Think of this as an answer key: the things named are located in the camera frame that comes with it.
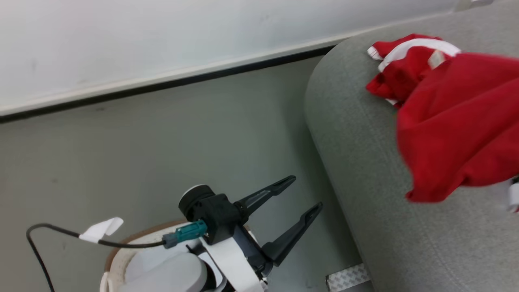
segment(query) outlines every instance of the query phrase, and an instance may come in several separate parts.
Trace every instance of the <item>red cloth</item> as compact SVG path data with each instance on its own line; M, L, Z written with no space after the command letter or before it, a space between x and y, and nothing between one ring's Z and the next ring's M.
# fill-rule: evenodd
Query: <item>red cloth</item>
M415 38L442 40L439 37L410 34L394 42L376 42L373 47L377 49L381 57L385 58L399 44ZM366 89L376 96L404 102L416 86L431 72L428 61L434 51L428 47L410 48L404 59L392 61L382 73L377 74L366 85ZM446 54L443 56L445 60L452 58Z
M519 174L519 60L461 53L428 73L398 113L413 202Z
M413 33L413 34L410 34L406 37L400 38L393 42L376 42L373 44L373 47L375 49L377 49L378 54L382 58L385 58L389 54L389 52L391 52L399 44L405 43L405 42L410 41L415 38L433 38L433 39L439 39L442 41L442 39L437 36L429 36L429 35L424 35L424 34Z

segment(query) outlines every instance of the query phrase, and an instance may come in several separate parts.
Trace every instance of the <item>white stripe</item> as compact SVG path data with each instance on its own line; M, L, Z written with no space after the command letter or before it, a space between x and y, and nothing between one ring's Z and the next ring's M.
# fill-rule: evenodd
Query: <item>white stripe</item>
M386 100L391 104L391 105L395 105L398 103L398 101L396 99L390 99L390 98L386 98Z
M108 272L104 272L103 277L101 278L101 286L99 288L99 292L107 292L106 286L108 285Z
M407 55L407 51L409 51L409 49L412 47L427 47L439 50L452 57L461 52L458 47L446 41L440 41L439 39L433 38L415 38L399 44L391 52L389 52L382 63L380 63L378 66L378 70L382 72L392 61L404 59Z
M383 60L383 58L380 56L380 54L378 53L377 49L375 49L375 47L370 47L369 49L367 49L367 53L369 54L370 57L372 57L373 59L375 60Z
M508 189L509 211L514 213L519 206L519 183L511 185Z

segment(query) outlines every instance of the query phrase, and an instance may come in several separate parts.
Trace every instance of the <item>white trim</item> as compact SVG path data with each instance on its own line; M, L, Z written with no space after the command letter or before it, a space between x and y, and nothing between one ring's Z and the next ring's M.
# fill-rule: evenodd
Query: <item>white trim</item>
M398 103L398 101L396 99L390 99L390 98L386 98L386 100L391 104L391 105L395 105Z
M190 190L192 190L192 189L194 189L194 188L196 188L196 187L199 187L199 186L201 186L201 185L206 185L206 184L197 184L197 185L192 186L191 188L189 188L189 190L185 191L185 192L182 194L182 197L181 197L180 199L182 200L182 198L183 198L187 193L189 193Z
M519 183L511 185L508 189L509 211L515 213L519 207Z
M379 60L379 61L382 61L383 58L380 56L380 54L378 53L377 49L375 49L375 47L371 46L369 49L367 49L367 54L373 58L374 60Z
M432 17L436 17L439 15L445 15L448 13L450 13L450 12L447 12L447 13L444 12L444 13L440 13L440 14L433 14L433 15L428 15L428 16L424 16L424 17L418 17L418 18L409 19L406 21L387 23L384 25L374 26L374 27L367 28L364 30L358 30L358 31L354 31L354 32L350 32L350 33L346 33L346 34L342 34L342 35L336 35L336 36L332 36L332 37L322 38L322 39L318 39L318 40L303 43L303 44L298 44L298 45L284 47L284 48L280 48L280 49L276 49L276 50L272 50L272 51L268 51L268 52L263 52L263 53L256 54L256 55L249 55L249 56L244 56L244 57L240 57L240 58L234 58L234 59L230 59L230 60L214 62L214 63L210 63L207 65L202 65L202 66L177 69L177 70L173 70L170 72L157 74L157 75L151 76L151 77L128 79L128 80L124 80L124 81L113 82L113 83L99 85L99 86L93 86L93 87L89 87L89 88L67 91L67 92L64 92L61 94L56 94L56 95L51 95L51 96L46 96L46 97L33 98L30 100L22 99L23 101L21 101L19 103L0 106L0 116L15 114L15 113L34 110L34 109L43 108L43 107L49 107L51 105L85 99L85 98L94 97L94 96L103 95L103 94L109 94L109 93L118 92L118 91L122 91L122 90L126 90L126 89L133 89L133 88L138 88L138 87L142 87L142 86L146 86L146 85L173 81L173 80L182 79L182 78L186 78L186 77L192 77L192 76L196 76L196 75L201 75L201 74L206 74L206 73L210 73L210 72L234 68L234 67L238 67L241 65L266 61L266 60L270 60L273 58L284 57L284 56L297 54L297 53L305 52L305 51L309 51L309 50L315 50L315 49L319 49L319 48L333 46L333 45L337 45L338 43L342 42L343 40L345 40L349 37L352 37L352 36L355 36L355 35L358 35L358 34L361 34L364 32L377 30L377 29L380 29L380 28L383 28L386 26L394 25L394 24L401 24L401 23L407 23L407 22L432 18Z
M382 63L380 63L378 70L382 72L392 61L404 59L407 55L407 51L412 47L427 47L441 51L452 57L461 52L458 47L446 41L433 38L415 38L397 45L387 54Z
M108 272L104 272L103 277L101 278L101 286L99 287L99 292L113 292L110 287L108 287L108 291L106 291L106 287L108 285Z

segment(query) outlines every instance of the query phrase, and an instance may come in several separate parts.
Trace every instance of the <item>black baseboard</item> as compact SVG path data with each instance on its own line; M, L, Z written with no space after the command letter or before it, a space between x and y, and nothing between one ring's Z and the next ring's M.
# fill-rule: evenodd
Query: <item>black baseboard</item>
M177 80L172 80L172 81L167 81L167 82L162 82L162 83L157 83L157 84L152 84L152 85L146 85L146 86L142 86L142 87L138 87L138 88L132 88L132 89L127 89L127 90L112 92L109 94L103 94L103 95L93 96L93 97L89 97L89 98L85 98L85 99L51 105L49 107L44 107L44 108L40 108L40 109L29 110L29 111L25 111L25 112L0 116L0 124L7 123L7 122L13 122L13 121L17 121L17 120L22 120L22 119L26 119L26 118L30 118L30 117L35 117L35 116L65 111L65 110L83 107L85 105L100 103L100 102L104 102L104 101L115 100L115 99L130 97L130 96L134 96L134 95L145 94L148 92L173 88L173 87L177 87L177 86L188 85L188 84L192 84L192 83L196 83L196 82L207 81L207 80L211 80L211 79L215 79L215 78L244 73L244 72L248 72L248 71L264 69L264 68L287 64L287 63L291 63L291 62L295 62L295 61L301 61L301 60L305 60L305 59L309 59L309 58L313 58L313 57L317 57L317 56L326 55L333 47L334 46L324 47L324 48L320 48L320 49L316 49L316 50L301 52L298 54L274 58L274 59L265 60L265 61L252 63L252 64L247 64L247 65L242 65L242 66L225 69L225 70L221 70L221 71L201 74L201 75L192 76L192 77L186 77L186 78L182 78L182 79L177 79Z

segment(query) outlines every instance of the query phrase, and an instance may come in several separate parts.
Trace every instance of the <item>white wall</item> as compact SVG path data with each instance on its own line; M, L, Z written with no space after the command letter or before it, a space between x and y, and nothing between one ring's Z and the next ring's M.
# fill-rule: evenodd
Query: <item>white wall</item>
M0 114L315 48L456 2L2 0Z

